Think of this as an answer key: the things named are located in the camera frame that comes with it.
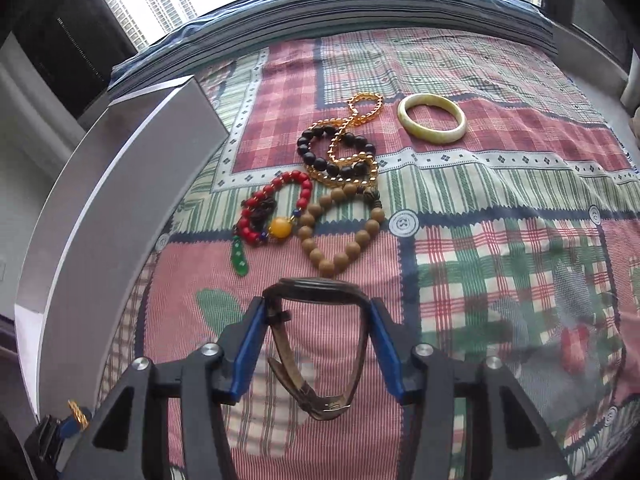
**wall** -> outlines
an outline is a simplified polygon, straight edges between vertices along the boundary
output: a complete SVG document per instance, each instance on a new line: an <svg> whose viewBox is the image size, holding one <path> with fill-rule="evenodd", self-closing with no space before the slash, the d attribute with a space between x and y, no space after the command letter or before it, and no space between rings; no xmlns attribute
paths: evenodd
<svg viewBox="0 0 640 480"><path fill-rule="evenodd" d="M14 300L31 233L53 186L49 178L0 130L0 314L14 318Z"/></svg>

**black bead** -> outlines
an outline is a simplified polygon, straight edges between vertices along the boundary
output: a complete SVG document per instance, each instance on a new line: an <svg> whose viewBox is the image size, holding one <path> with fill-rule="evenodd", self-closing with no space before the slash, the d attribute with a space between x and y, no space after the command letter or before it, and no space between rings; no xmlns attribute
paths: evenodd
<svg viewBox="0 0 640 480"><path fill-rule="evenodd" d="M326 160L320 157L316 158L316 161L314 162L314 168L318 171L326 170Z"/></svg>
<svg viewBox="0 0 640 480"><path fill-rule="evenodd" d="M353 143L356 145L358 151L362 152L364 151L364 147L367 145L367 137L359 135L353 139Z"/></svg>
<svg viewBox="0 0 640 480"><path fill-rule="evenodd" d="M302 156L302 160L304 160L306 165L312 166L314 164L314 162L316 161L316 156L314 155L314 152L306 152Z"/></svg>
<svg viewBox="0 0 640 480"><path fill-rule="evenodd" d="M351 166L343 166L340 168L340 176L342 178L353 178L354 171Z"/></svg>
<svg viewBox="0 0 640 480"><path fill-rule="evenodd" d="M351 146L353 146L353 139L355 138L355 135L353 135L351 132L347 132L344 134L342 140L344 141L344 145L350 148Z"/></svg>
<svg viewBox="0 0 640 480"><path fill-rule="evenodd" d="M363 176L367 174L367 163L363 160L361 160L360 162L356 162L353 165L353 171L355 172L356 176Z"/></svg>
<svg viewBox="0 0 640 480"><path fill-rule="evenodd" d="M326 173L329 176L338 176L338 173L340 173L340 167L337 164L329 162L326 165Z"/></svg>

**metal bolt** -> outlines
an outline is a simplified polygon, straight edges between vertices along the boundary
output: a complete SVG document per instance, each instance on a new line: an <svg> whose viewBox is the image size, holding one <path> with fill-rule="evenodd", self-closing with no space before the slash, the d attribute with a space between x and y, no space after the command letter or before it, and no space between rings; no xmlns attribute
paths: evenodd
<svg viewBox="0 0 640 480"><path fill-rule="evenodd" d="M200 347L200 352L206 356L211 357L212 355L216 355L220 352L220 347L215 343L205 343Z"/></svg>
<svg viewBox="0 0 640 480"><path fill-rule="evenodd" d="M487 359L484 360L484 362L489 368L491 368L491 370L497 370L498 368L502 368L502 361L500 361L500 358L496 357L495 355L489 356Z"/></svg>
<svg viewBox="0 0 640 480"><path fill-rule="evenodd" d="M414 351L420 357L429 357L431 354L433 354L433 346L427 343L420 343L419 345L415 346Z"/></svg>
<svg viewBox="0 0 640 480"><path fill-rule="evenodd" d="M149 359L147 359L146 357L139 357L131 363L131 366L133 366L138 371L144 370L149 366Z"/></svg>

